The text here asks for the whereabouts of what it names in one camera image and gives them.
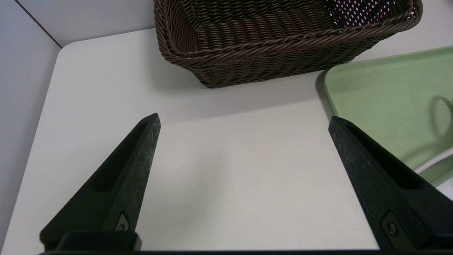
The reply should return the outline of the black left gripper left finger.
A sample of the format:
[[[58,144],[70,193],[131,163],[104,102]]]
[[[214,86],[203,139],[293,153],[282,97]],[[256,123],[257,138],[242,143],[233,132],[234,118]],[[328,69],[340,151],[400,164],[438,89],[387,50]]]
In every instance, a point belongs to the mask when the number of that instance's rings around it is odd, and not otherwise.
[[[40,232],[45,251],[139,251],[138,223],[160,135],[157,113],[131,130]]]

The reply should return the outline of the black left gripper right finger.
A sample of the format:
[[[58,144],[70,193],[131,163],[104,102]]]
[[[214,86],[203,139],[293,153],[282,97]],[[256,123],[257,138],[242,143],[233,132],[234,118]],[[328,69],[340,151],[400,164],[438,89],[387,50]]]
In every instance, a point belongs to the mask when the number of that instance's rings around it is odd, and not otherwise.
[[[381,250],[452,251],[452,201],[352,122],[328,131]]]

